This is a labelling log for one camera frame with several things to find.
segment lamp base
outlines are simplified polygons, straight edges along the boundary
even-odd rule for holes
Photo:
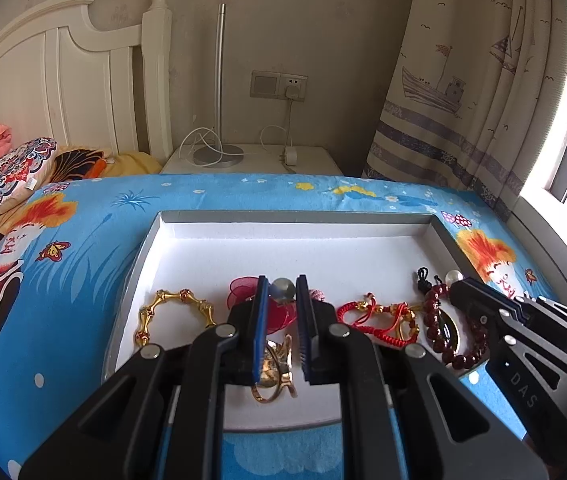
[[[243,150],[232,144],[224,144],[223,149],[220,150],[231,155],[221,155],[220,153],[211,150],[208,146],[199,148],[193,153],[193,160],[195,164],[210,164],[208,168],[230,168],[243,160]]]

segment bedside table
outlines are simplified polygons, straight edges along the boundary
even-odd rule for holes
[[[281,145],[266,144],[266,149],[263,149],[261,144],[237,144],[237,146],[244,150],[244,158],[230,168],[215,168],[214,166],[197,168],[180,159],[179,150],[175,150],[161,173],[288,173],[279,161],[282,152]],[[295,148],[297,149],[297,165],[291,166],[295,173],[337,176],[342,174],[324,148],[307,146],[295,146]],[[186,149],[182,150],[184,158],[187,152]],[[188,156],[188,160],[193,161],[192,154]]]

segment white tray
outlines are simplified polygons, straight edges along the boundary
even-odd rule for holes
[[[382,304],[420,303],[415,286],[419,267],[429,279],[451,269],[475,276],[470,262],[434,216],[340,212],[168,211],[155,219],[124,287],[106,360],[104,379],[137,350],[134,333],[139,309],[155,291],[190,288],[215,305],[214,319],[228,316],[226,299],[232,280],[265,274],[295,280],[306,274],[308,285],[338,308],[373,292]],[[462,332],[461,351],[469,333],[465,320],[444,305]],[[380,320],[384,326],[387,319]],[[165,349],[183,346],[204,329],[195,308],[169,301],[158,306],[150,325],[153,342]],[[271,404],[259,404],[245,386],[228,386],[224,427],[228,431],[305,428],[340,420],[339,388],[310,386],[299,365],[296,323],[270,335],[281,342],[292,334],[294,383],[299,397],[287,392]],[[429,348],[425,328],[420,342]]]

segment bedpost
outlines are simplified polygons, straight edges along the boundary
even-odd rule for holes
[[[168,56],[172,12],[166,0],[152,0],[142,19],[144,94],[150,155],[165,164],[172,155]]]

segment white bed headboard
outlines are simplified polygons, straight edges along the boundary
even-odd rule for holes
[[[0,32],[0,123],[13,145],[54,137],[62,145],[138,150],[132,47],[141,45],[150,154],[172,154],[168,54],[172,12],[152,0],[142,24],[98,31],[94,0],[48,0]]]

